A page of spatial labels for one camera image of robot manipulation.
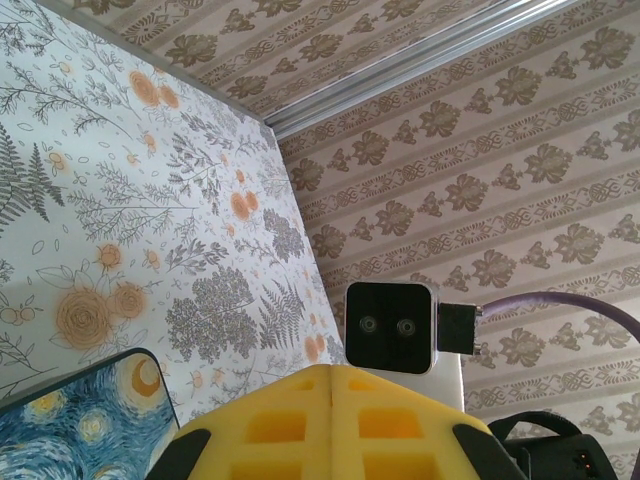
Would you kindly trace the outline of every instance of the phone case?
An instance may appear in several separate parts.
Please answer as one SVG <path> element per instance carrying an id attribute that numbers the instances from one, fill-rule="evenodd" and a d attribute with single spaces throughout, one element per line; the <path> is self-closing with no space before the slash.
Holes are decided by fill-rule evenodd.
<path id="1" fill-rule="evenodd" d="M 177 432 L 157 360 L 134 349 L 0 405 L 0 478 L 144 479 Z"/>

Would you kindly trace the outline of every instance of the black connector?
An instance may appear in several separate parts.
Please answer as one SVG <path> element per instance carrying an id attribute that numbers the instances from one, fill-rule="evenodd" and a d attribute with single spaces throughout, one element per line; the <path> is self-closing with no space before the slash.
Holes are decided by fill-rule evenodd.
<path id="1" fill-rule="evenodd" d="M 476 305 L 440 303 L 438 305 L 438 338 L 440 352 L 473 355 L 476 340 L 476 319 L 482 310 Z"/>

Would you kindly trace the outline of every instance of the wall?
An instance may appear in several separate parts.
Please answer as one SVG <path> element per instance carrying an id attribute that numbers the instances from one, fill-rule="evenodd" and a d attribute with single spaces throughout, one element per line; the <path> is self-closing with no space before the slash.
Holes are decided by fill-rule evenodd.
<path id="1" fill-rule="evenodd" d="M 281 140 L 338 321 L 346 285 L 370 278 L 479 304 L 569 291 L 640 316 L 638 22 L 637 3 L 582 2 Z M 552 305 L 479 331 L 470 413 L 550 408 L 628 478 L 640 348 L 626 331 Z"/>

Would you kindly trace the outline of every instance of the floral wallpaper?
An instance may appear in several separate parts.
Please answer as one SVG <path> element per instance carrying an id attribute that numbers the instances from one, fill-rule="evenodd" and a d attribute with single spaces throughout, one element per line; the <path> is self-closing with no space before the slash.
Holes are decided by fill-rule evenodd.
<path id="1" fill-rule="evenodd" d="M 262 116 L 489 0 L 56 0 Z"/>
<path id="2" fill-rule="evenodd" d="M 582 1 L 280 140 L 338 322 L 347 284 L 373 278 L 478 304 L 567 291 L 640 318 L 639 7 Z M 479 340 L 468 412 L 551 409 L 629 478 L 640 348 L 626 331 L 541 305 L 488 319 Z"/>
<path id="3" fill-rule="evenodd" d="M 142 346 L 186 422 L 341 361 L 270 129 L 30 0 L 0 28 L 0 397 Z"/>

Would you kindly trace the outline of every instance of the ceiling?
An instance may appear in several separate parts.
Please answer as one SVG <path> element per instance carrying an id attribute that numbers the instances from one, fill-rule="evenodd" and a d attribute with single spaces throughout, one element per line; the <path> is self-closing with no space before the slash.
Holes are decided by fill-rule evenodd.
<path id="1" fill-rule="evenodd" d="M 59 0 L 261 116 L 489 0 Z"/>

